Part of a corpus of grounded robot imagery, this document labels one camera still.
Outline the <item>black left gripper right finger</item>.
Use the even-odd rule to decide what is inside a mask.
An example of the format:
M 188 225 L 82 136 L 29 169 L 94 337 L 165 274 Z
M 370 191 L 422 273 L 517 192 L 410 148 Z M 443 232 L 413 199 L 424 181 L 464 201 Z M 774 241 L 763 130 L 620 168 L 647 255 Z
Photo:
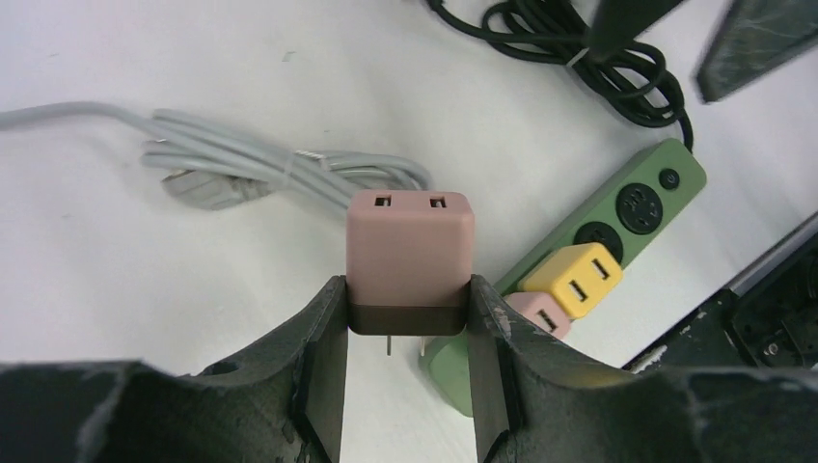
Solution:
M 470 283 L 481 462 L 813 462 L 817 375 L 792 368 L 608 366 Z

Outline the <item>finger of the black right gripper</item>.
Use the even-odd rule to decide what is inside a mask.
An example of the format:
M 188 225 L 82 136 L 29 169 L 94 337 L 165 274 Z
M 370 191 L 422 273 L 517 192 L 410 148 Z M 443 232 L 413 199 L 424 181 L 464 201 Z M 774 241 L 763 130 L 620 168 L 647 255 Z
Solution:
M 733 1 L 697 68 L 700 97 L 724 99 L 816 45 L 815 0 Z
M 586 32 L 587 56 L 605 61 L 631 46 L 637 36 L 682 0 L 602 0 Z

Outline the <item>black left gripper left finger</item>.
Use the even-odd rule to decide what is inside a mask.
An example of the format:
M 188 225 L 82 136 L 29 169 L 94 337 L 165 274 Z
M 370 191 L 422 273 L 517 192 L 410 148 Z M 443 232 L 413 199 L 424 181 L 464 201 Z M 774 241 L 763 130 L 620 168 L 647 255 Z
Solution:
M 336 462 L 348 331 L 344 279 L 196 375 L 135 360 L 5 364 L 5 462 Z

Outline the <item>green power strip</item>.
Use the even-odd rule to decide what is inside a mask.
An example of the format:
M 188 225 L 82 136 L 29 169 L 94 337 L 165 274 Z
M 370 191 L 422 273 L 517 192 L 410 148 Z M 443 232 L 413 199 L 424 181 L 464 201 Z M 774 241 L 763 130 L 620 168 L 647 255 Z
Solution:
M 603 244 L 624 270 L 704 188 L 707 175 L 679 141 L 638 151 L 494 285 L 505 298 L 557 249 Z

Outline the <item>pink adapter plug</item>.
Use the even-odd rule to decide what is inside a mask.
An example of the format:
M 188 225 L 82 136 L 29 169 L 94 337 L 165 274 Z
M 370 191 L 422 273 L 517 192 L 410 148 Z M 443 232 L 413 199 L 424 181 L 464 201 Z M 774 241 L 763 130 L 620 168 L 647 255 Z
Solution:
M 361 190 L 345 227 L 347 319 L 354 333 L 442 337 L 464 329 L 476 219 L 463 194 Z
M 571 320 L 557 301 L 545 292 L 515 292 L 505 298 L 509 307 L 558 340 L 570 331 Z

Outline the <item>yellow adapter plug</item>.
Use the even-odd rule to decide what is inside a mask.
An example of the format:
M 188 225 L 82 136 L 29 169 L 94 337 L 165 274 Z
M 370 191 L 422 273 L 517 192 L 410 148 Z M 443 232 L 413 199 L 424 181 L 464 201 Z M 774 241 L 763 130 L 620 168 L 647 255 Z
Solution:
M 623 277 L 623 270 L 601 243 L 557 249 L 518 283 L 522 292 L 551 295 L 570 319 L 590 313 Z

